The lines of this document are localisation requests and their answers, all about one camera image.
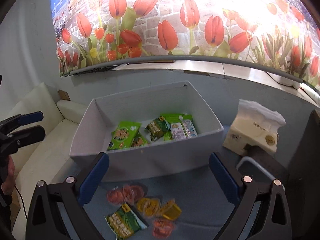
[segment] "floral poster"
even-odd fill
[[[173,54],[244,60],[315,87],[320,82],[320,31],[300,0],[51,0],[51,6],[60,76]]]

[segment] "silver screw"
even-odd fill
[[[74,177],[68,177],[67,179],[66,179],[66,182],[67,183],[73,183],[75,181],[75,178]]]
[[[243,177],[243,180],[244,180],[245,182],[247,182],[247,183],[250,183],[250,182],[252,181],[251,177],[249,177],[249,176],[244,176],[244,177]]]
[[[38,183],[37,183],[37,186],[38,187],[42,187],[44,185],[44,181],[43,180],[41,180],[41,181],[39,181]]]
[[[275,179],[274,180],[274,184],[276,184],[277,186],[280,186],[281,185],[281,181],[279,181],[279,179]]]

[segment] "wire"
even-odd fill
[[[28,220],[28,216],[27,216],[27,213],[26,213],[26,208],[25,208],[25,206],[24,206],[23,198],[22,198],[19,190],[17,189],[16,185],[14,185],[14,187],[15,187],[15,189],[17,190],[17,192],[19,193],[19,196],[20,196],[20,198],[21,198],[22,205],[23,205],[24,215],[26,216],[26,219]]]

